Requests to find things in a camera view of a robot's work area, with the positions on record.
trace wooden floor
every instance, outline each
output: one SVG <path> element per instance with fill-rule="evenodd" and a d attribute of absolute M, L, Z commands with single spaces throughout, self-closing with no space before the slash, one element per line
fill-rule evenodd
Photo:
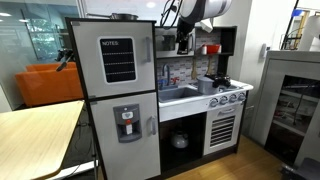
<path fill-rule="evenodd" d="M 242 136 L 237 154 L 223 157 L 169 180 L 280 180 L 281 163 L 263 148 Z"/>

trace stove knob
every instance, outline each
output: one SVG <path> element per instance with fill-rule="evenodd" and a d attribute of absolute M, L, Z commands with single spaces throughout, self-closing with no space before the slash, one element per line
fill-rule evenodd
<path fill-rule="evenodd" d="M 219 104 L 219 101 L 218 101 L 217 98 L 213 98 L 213 99 L 210 101 L 210 107 L 216 107 L 218 104 Z"/>
<path fill-rule="evenodd" d="M 238 97 L 238 101 L 245 101 L 246 100 L 246 95 L 244 93 L 240 93 Z"/>
<path fill-rule="evenodd" d="M 221 105 L 225 105 L 228 103 L 228 98 L 226 96 L 223 96 L 221 99 L 220 99 L 220 104 Z"/>
<path fill-rule="evenodd" d="M 230 103 L 234 103 L 237 101 L 237 96 L 235 94 L 232 94 L 230 97 L 229 97 L 229 102 Z"/>

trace chalkboard panel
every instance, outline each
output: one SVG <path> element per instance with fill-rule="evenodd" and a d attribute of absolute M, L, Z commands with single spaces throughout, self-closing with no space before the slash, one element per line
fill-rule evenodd
<path fill-rule="evenodd" d="M 136 79 L 131 38 L 103 38 L 100 39 L 100 47 L 108 83 Z"/>

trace glass wall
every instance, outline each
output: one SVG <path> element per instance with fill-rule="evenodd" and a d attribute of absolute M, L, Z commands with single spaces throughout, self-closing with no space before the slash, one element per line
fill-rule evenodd
<path fill-rule="evenodd" d="M 79 17 L 76 0 L 27 2 L 0 1 L 0 85 L 12 110 L 24 104 L 15 75 L 57 63 L 58 50 L 71 49 L 65 17 Z"/>

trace faucet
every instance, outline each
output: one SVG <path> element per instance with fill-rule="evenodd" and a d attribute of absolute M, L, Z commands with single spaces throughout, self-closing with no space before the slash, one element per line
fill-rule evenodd
<path fill-rule="evenodd" d="M 163 67 L 162 67 L 162 76 L 164 76 L 165 74 L 165 71 L 167 71 L 167 86 L 170 85 L 170 67 L 168 64 L 164 64 Z"/>

